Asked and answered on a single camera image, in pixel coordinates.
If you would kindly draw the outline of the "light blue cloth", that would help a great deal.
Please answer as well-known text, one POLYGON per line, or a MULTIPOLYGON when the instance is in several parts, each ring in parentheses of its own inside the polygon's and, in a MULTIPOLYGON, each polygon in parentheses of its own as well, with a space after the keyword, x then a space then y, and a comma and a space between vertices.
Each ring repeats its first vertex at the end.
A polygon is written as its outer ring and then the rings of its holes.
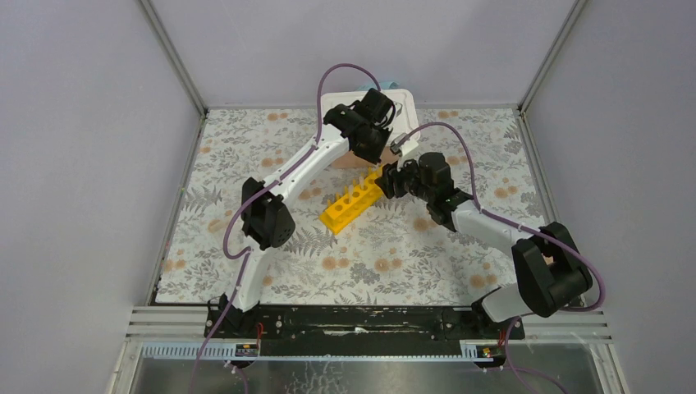
POLYGON ((357 88, 355 88, 355 91, 368 91, 370 89, 380 89, 380 90, 391 90, 391 89, 399 89, 401 85, 393 80, 389 81, 380 81, 377 85, 372 83, 366 84, 366 85, 361 85, 357 88))

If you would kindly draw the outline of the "white plastic bin lid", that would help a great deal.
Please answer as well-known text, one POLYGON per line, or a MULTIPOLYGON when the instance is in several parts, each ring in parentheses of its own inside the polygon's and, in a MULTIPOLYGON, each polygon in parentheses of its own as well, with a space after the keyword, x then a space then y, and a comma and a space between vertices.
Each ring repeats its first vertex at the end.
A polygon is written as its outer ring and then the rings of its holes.
MULTIPOLYGON (((391 135, 388 137, 385 148, 389 148, 394 138, 402 133, 410 134, 413 140, 418 140, 419 133, 413 132, 419 126, 413 95, 405 89, 382 90, 382 92, 396 105, 396 117, 390 126, 391 135)), ((348 105, 355 100, 360 100, 366 93, 367 91, 352 91, 324 94, 321 97, 321 131, 314 138, 311 146, 320 152, 322 158, 329 158, 331 162, 334 162, 340 156, 350 152, 349 140, 343 134, 346 124, 339 110, 342 109, 342 104, 348 105)))

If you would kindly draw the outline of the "pink plastic bin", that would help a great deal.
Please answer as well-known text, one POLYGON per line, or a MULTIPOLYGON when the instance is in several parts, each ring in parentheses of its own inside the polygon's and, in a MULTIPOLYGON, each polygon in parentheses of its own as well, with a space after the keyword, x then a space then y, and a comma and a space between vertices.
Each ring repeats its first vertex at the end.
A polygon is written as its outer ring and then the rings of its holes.
MULTIPOLYGON (((394 163, 399 159, 398 156, 393 154, 389 148, 385 148, 380 155, 380 162, 377 166, 384 164, 394 163)), ((336 169, 355 169, 355 168, 367 168, 375 167, 374 163, 371 163, 363 158, 357 157, 353 152, 345 153, 344 155, 337 158, 332 164, 332 168, 336 169)))

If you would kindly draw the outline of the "yellow test tube rack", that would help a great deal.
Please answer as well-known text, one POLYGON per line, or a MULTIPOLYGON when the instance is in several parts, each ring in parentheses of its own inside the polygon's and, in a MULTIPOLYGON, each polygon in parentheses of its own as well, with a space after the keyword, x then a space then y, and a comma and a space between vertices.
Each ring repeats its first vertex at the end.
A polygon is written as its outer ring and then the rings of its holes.
POLYGON ((320 222, 334 235, 337 235, 346 226, 351 224, 366 209, 374 205, 383 197, 383 193, 374 181, 379 176, 380 167, 373 167, 375 175, 369 177, 369 169, 364 177, 364 188, 357 188, 358 178, 354 179, 345 189, 343 194, 330 199, 327 207, 319 215, 320 222))

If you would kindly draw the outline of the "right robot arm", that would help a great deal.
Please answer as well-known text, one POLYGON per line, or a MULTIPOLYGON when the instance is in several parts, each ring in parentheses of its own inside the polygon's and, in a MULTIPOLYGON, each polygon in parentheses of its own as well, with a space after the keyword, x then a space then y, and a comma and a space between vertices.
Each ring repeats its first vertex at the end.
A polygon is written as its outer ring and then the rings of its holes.
POLYGON ((455 186, 440 153, 426 153, 402 167, 387 164, 375 183, 388 199, 421 199, 436 224, 472 236, 512 259, 515 283, 472 305, 470 325, 479 337, 493 337, 505 321, 517 316, 547 318, 593 287, 566 227, 552 222, 535 230, 478 207, 473 195, 455 186))

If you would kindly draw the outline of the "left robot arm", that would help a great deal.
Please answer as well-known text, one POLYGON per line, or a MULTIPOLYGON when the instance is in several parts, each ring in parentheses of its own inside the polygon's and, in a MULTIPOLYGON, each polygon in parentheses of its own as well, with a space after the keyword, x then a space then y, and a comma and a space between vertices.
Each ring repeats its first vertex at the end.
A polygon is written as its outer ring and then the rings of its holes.
POLYGON ((325 94, 318 98, 318 130, 273 174, 261 181, 249 178, 242 186, 241 205, 230 226, 241 224, 241 251, 229 250, 231 228, 223 236, 223 253, 242 263, 234 282, 223 327, 234 337, 254 329, 253 313, 260 301, 268 251, 283 246, 295 231, 291 208, 301 192, 322 171, 347 153, 371 165, 382 162, 384 149, 394 140, 404 104, 395 90, 369 89, 364 95, 325 94))

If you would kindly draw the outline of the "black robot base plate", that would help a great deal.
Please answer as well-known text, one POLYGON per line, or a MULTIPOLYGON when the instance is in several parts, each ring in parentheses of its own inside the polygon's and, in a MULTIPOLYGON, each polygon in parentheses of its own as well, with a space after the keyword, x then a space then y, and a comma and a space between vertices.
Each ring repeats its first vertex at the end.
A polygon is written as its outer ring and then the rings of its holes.
POLYGON ((468 307, 257 305, 248 312, 208 305, 205 334, 244 339, 262 356, 458 356, 481 341, 489 360, 506 339, 525 337, 521 322, 492 323, 468 307))

